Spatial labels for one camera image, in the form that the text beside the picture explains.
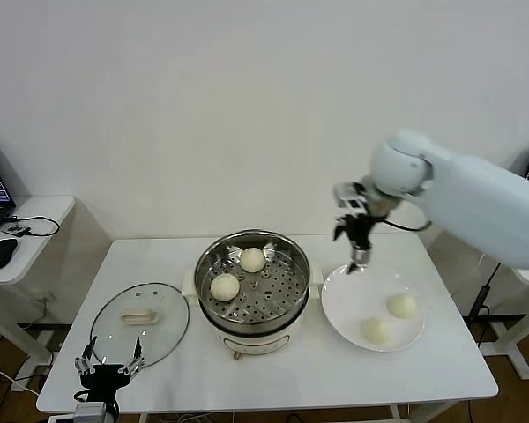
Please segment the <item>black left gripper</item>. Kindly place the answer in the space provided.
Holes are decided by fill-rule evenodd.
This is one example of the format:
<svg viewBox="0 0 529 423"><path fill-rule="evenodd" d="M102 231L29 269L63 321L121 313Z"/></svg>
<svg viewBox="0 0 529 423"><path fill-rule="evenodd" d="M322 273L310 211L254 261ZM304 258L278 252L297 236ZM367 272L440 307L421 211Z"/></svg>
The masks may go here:
<svg viewBox="0 0 529 423"><path fill-rule="evenodd" d="M144 366L140 337L136 339L133 358L128 363L92 366L96 339L92 337L81 355L75 358L75 368L81 375L81 386L87 391L86 402L115 402L117 391L128 386L130 375L136 375Z"/></svg>

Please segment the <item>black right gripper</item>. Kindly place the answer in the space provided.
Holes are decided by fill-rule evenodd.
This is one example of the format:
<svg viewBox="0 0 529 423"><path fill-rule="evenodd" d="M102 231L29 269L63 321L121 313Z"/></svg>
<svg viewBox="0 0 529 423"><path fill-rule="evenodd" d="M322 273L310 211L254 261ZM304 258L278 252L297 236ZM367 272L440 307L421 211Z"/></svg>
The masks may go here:
<svg viewBox="0 0 529 423"><path fill-rule="evenodd" d="M356 270L364 272L369 266L371 248L369 234L375 224L376 219L368 214L346 214L336 218L333 240L336 241L343 233L345 233L353 247L350 263L346 270L347 274L352 274Z"/></svg>

